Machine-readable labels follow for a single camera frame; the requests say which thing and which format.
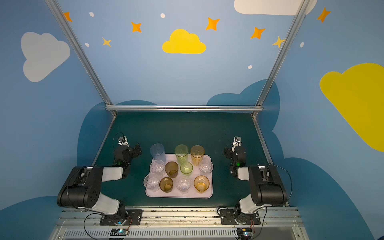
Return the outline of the clear smooth glass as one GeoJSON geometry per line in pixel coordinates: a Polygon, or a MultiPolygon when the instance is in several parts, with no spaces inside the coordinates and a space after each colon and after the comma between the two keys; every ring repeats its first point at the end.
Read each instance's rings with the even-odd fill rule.
{"type": "Polygon", "coordinates": [[[213,168],[213,163],[210,160],[202,160],[199,163],[199,170],[204,176],[209,175],[213,171],[213,168]]]}

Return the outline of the frosted blue tall cup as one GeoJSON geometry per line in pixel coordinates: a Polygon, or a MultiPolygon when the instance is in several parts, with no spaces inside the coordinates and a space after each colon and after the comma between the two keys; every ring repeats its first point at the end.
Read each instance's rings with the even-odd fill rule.
{"type": "Polygon", "coordinates": [[[153,157],[153,160],[160,160],[162,162],[166,162],[165,148],[162,144],[154,144],[150,148],[150,153],[153,157]]]}

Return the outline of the clear faceted glass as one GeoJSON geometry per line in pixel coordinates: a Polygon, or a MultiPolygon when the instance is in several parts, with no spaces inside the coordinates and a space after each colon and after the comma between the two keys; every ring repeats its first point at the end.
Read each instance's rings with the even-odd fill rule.
{"type": "Polygon", "coordinates": [[[150,165],[150,171],[152,174],[156,174],[162,177],[166,173],[165,165],[165,162],[163,162],[162,160],[153,160],[150,165]]]}
{"type": "Polygon", "coordinates": [[[155,192],[155,191],[158,191],[160,189],[160,177],[156,174],[148,174],[145,178],[144,178],[144,186],[146,188],[146,190],[148,191],[152,191],[152,192],[155,192]]]}
{"type": "Polygon", "coordinates": [[[188,177],[181,177],[177,181],[176,187],[177,187],[177,189],[182,194],[186,194],[189,191],[189,189],[191,188],[191,180],[190,180],[190,178],[188,178],[188,177]]]}

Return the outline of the tall green yellow glass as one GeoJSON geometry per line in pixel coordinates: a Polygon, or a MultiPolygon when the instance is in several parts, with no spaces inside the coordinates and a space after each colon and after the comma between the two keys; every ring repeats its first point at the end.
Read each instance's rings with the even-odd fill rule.
{"type": "Polygon", "coordinates": [[[192,163],[195,166],[198,166],[199,163],[203,160],[203,157],[205,155],[205,149],[200,145],[195,145],[190,150],[192,163]]]}

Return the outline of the yellow amber smooth glass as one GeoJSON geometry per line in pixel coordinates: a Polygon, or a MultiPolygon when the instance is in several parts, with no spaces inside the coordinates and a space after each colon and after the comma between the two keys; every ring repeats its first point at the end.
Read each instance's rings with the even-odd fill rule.
{"type": "Polygon", "coordinates": [[[210,181],[206,176],[200,175],[197,176],[194,180],[194,187],[200,193],[205,192],[209,188],[209,186],[210,181]]]}

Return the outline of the dark amber dimpled glass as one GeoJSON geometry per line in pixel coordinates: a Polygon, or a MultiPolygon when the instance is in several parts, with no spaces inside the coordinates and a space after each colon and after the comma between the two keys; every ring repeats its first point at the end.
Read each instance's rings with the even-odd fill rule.
{"type": "Polygon", "coordinates": [[[168,162],[165,165],[165,171],[168,177],[174,179],[178,176],[179,173],[179,165],[176,162],[168,162]]]}
{"type": "Polygon", "coordinates": [[[170,193],[173,190],[174,186],[173,179],[169,177],[164,177],[160,180],[159,186],[164,193],[170,193]]]}

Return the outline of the pale green small glass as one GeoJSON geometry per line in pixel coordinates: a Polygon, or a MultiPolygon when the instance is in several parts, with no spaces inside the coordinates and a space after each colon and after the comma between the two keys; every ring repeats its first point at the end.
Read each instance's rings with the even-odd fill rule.
{"type": "Polygon", "coordinates": [[[190,162],[184,162],[180,165],[180,171],[182,174],[189,176],[193,172],[193,165],[190,162]]]}

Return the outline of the tall green glass front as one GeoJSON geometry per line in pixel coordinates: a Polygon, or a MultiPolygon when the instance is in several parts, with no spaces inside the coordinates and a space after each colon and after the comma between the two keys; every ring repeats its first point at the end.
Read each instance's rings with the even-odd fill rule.
{"type": "Polygon", "coordinates": [[[188,161],[189,148],[186,145],[177,145],[175,155],[179,164],[185,163],[188,161]]]}

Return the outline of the lilac plastic tray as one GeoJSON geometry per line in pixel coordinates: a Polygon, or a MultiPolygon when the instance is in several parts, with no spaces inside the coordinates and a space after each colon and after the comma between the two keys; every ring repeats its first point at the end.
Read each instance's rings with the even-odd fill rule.
{"type": "Polygon", "coordinates": [[[200,192],[195,188],[195,178],[204,176],[199,167],[194,166],[190,175],[184,175],[179,171],[178,176],[173,179],[173,189],[169,193],[163,192],[159,185],[154,190],[146,189],[146,195],[151,198],[185,198],[185,199],[209,199],[213,195],[213,177],[209,173],[206,177],[209,180],[209,186],[204,192],[200,192]],[[177,188],[178,181],[183,177],[191,181],[191,186],[185,193],[177,188]]]}

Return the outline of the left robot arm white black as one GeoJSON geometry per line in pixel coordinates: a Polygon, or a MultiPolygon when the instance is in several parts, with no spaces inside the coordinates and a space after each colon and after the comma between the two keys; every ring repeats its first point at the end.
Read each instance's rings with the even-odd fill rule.
{"type": "Polygon", "coordinates": [[[143,152],[139,144],[133,148],[121,144],[115,150],[111,167],[74,167],[57,196],[60,207],[85,209],[109,218],[111,225],[125,225],[129,216],[123,201],[101,193],[103,182],[117,181],[128,176],[132,159],[143,152]]]}

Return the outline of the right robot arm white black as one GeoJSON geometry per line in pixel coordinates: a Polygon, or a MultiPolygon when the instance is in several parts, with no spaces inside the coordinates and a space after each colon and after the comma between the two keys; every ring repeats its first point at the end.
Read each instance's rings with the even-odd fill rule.
{"type": "Polygon", "coordinates": [[[224,155],[232,160],[230,173],[233,177],[248,181],[250,194],[235,205],[231,218],[238,225],[256,222],[258,210],[284,205],[289,195],[275,165],[246,165],[246,149],[242,146],[225,147],[224,155]]]}

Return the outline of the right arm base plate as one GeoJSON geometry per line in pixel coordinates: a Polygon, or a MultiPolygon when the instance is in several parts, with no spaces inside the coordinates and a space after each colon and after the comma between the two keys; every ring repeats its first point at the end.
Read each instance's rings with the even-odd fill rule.
{"type": "Polygon", "coordinates": [[[260,225],[261,220],[258,213],[243,214],[234,209],[219,209],[218,215],[222,225],[260,225]]]}

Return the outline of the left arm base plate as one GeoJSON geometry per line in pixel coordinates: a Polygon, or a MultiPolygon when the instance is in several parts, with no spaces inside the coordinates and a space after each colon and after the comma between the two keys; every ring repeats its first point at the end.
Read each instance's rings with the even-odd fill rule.
{"type": "Polygon", "coordinates": [[[143,210],[127,209],[126,215],[104,215],[101,218],[100,226],[138,226],[141,223],[143,210]]]}

